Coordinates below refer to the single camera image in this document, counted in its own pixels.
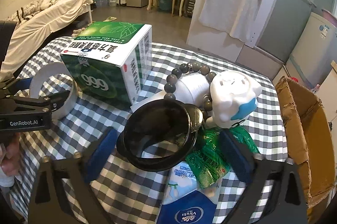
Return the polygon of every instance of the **roll of tape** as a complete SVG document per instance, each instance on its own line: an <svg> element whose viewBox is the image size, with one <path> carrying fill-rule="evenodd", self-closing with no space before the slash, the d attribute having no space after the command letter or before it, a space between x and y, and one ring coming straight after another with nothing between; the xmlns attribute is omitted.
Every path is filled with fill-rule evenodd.
<svg viewBox="0 0 337 224"><path fill-rule="evenodd" d="M65 74L71 77L67 67L62 62L53 62L43 66L33 77L30 87L29 87L29 96L31 98L39 98L39 92L44 82L48 80L51 76L57 74ZM78 87L74 79L72 80L72 88L70 94L63 106L52 113L52 120L57 120L65 117L70 111L75 107L77 96L78 96Z"/></svg>

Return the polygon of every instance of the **finger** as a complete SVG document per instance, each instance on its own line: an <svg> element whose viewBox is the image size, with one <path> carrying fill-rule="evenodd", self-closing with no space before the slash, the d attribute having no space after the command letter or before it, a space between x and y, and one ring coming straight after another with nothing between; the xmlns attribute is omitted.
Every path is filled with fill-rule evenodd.
<svg viewBox="0 0 337 224"><path fill-rule="evenodd" d="M2 171L5 173L7 176L11 175L17 175L19 171L19 159L20 155L17 154L13 156L11 159L4 158L1 163L1 168Z"/></svg>
<svg viewBox="0 0 337 224"><path fill-rule="evenodd" d="M12 142L7 146L6 157L8 159L12 158L14 155L19 153L19 151L20 151L19 138L20 138L20 134L16 133Z"/></svg>

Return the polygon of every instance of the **white figurine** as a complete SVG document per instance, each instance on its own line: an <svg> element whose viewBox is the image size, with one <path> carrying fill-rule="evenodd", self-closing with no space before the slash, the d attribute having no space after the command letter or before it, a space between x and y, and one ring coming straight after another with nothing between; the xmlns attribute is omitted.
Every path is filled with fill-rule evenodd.
<svg viewBox="0 0 337 224"><path fill-rule="evenodd" d="M262 86L242 72L224 71L214 77L210 91L213 111L206 127L230 128L240 125L256 109Z"/></svg>

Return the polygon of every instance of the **blue patch on toy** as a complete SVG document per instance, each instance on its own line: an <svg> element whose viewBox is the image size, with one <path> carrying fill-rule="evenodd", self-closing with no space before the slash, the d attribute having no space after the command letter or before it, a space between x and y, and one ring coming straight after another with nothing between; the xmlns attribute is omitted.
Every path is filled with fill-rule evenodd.
<svg viewBox="0 0 337 224"><path fill-rule="evenodd" d="M230 120L243 119L256 109L256 98L253 98L250 102L241 104L238 112L231 117Z"/></svg>

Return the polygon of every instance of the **floor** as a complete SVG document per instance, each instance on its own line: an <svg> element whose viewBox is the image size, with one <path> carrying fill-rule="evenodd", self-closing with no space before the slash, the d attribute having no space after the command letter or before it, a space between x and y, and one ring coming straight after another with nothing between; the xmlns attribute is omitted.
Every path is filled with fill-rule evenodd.
<svg viewBox="0 0 337 224"><path fill-rule="evenodd" d="M92 12L93 21L103 21L114 16L117 21L131 23L145 23L152 25L152 41L164 43L180 48L195 50L186 44L191 19L171 13L157 11L155 8L149 13L146 7L99 7Z"/></svg>

